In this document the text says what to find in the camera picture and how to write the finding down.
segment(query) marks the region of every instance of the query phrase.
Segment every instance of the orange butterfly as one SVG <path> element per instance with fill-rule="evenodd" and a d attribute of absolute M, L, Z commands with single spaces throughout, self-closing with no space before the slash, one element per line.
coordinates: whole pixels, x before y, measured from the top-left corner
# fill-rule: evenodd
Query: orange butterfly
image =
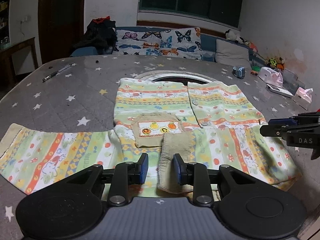
<path fill-rule="evenodd" d="M 177 49 L 161 49 L 160 52 L 165 56 L 169 55 L 169 53 L 170 55 L 178 55 Z"/>
<path fill-rule="evenodd" d="M 195 30 L 196 30 L 196 34 L 197 34 L 197 37 L 200 37 L 200 28 L 195 28 Z"/>
<path fill-rule="evenodd" d="M 158 43 L 154 43 L 154 44 L 148 44 L 146 42 L 143 43 L 143 48 L 154 48 L 154 49 L 159 49 L 159 44 Z"/>

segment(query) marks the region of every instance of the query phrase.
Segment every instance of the brown wooden door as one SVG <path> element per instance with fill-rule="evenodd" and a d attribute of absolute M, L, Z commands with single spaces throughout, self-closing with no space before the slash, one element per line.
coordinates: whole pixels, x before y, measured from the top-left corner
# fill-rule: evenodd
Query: brown wooden door
<path fill-rule="evenodd" d="M 39 0 L 38 28 L 42 63 L 69 57 L 83 36 L 84 0 Z"/>

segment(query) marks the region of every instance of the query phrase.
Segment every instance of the black circular cover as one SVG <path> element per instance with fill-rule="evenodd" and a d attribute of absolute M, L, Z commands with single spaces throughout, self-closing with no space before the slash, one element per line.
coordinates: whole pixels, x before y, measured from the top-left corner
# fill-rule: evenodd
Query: black circular cover
<path fill-rule="evenodd" d="M 297 233 L 306 215 L 300 200 L 277 188 L 252 185 L 241 185 L 241 190 L 231 191 L 218 204 L 216 211 L 224 225 L 255 239 L 280 239 Z"/>
<path fill-rule="evenodd" d="M 16 219 L 24 235 L 34 239 L 73 238 L 100 220 L 101 201 L 82 185 L 39 190 L 20 201 Z"/>

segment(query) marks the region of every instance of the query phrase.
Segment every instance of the door frame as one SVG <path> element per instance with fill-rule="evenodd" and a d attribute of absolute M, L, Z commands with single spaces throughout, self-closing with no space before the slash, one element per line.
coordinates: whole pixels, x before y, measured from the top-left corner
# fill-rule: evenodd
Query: door frame
<path fill-rule="evenodd" d="M 40 55 L 41 60 L 44 62 L 44 54 L 42 53 L 45 51 L 45 33 L 43 33 L 44 28 L 46 27 L 47 20 L 45 19 L 44 15 L 41 12 L 45 9 L 45 4 L 43 0 L 38 0 L 38 35 L 39 35 L 39 46 L 40 46 Z M 84 0 L 81 0 L 80 3 L 80 28 L 79 28 L 79 40 L 84 35 Z"/>

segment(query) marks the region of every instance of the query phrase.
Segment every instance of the wooden desk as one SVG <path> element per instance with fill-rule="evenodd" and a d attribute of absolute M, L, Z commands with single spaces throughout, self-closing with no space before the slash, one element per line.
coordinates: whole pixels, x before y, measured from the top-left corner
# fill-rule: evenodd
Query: wooden desk
<path fill-rule="evenodd" d="M 0 50 L 0 73 L 4 73 L 7 77 L 10 87 L 14 87 L 16 83 L 16 73 L 12 63 L 12 54 L 28 46 L 31 47 L 33 64 L 35 65 L 35 69 L 37 69 L 39 66 L 36 55 L 35 37 L 12 44 L 10 47 Z"/>

